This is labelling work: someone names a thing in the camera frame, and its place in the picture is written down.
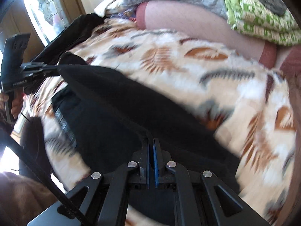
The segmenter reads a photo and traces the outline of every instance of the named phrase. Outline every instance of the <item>window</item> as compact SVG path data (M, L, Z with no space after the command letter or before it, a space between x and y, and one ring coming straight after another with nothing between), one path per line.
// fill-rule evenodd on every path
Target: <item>window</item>
M6 147L2 159L0 160L0 172L8 171L19 175L19 171L14 171L12 169L19 169L19 158L10 148Z
M60 0L24 0L24 4L44 46L69 25Z
M2 58L3 58L3 54L2 54L2 52L0 51L0 72L1 72Z

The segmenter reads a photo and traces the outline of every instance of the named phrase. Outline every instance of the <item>black metal frame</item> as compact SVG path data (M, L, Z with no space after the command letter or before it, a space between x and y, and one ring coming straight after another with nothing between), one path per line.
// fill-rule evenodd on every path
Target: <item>black metal frame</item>
M28 226L124 226L129 193L148 189L149 176L155 176L157 189L174 193L176 226L268 226L268 222L210 171L188 171L183 165L168 166L169 152L161 151L158 139L144 142L132 161L115 172L88 176L64 195L35 164L30 155L7 133L0 130L2 145L8 146L58 198L58 202L32 220ZM150 174L151 160L159 175Z

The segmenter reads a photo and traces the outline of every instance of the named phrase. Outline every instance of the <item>finger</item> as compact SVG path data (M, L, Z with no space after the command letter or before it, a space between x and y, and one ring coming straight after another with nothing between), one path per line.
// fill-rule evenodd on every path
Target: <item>finger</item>
M21 112L21 110L22 110L22 106L14 107L11 109L11 113L14 115L14 118L15 118L15 116L18 116L18 114Z
M11 106L12 107L16 107L16 106L20 106L22 105L23 106L23 98L22 99L14 99L11 103Z

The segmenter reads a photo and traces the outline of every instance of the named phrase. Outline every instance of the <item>black cable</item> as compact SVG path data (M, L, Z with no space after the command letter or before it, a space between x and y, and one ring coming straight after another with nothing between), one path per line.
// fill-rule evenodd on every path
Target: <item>black cable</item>
M25 117L26 120L28 120L28 118L22 112L20 112L20 113Z
M66 195L54 184L54 182L47 176L43 169L36 164L34 159L20 146L9 134L3 129L0 129L0 145L6 145L9 147L26 166L36 175L44 186L46 186L51 193L69 210L69 212L75 216L83 225L92 226L85 215L69 200Z

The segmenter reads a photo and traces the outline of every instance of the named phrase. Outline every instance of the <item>bed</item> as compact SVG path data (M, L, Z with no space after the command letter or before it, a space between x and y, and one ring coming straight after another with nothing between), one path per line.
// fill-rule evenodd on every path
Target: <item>bed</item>
M292 196L292 178L297 179L293 176L299 120L293 112L296 76L288 74L285 79L280 70L247 60L224 44L173 29L141 30L125 19L106 19L69 52L89 65L118 70L192 113L215 131L221 145L240 157L236 173L240 197L270 224L281 220L281 214L287 217L284 204ZM90 174L90 168L71 146L53 142L68 140L51 104L66 85L62 77L47 78L26 97L26 104L31 116L41 117L50 163L70 190ZM131 207L127 221L158 225Z

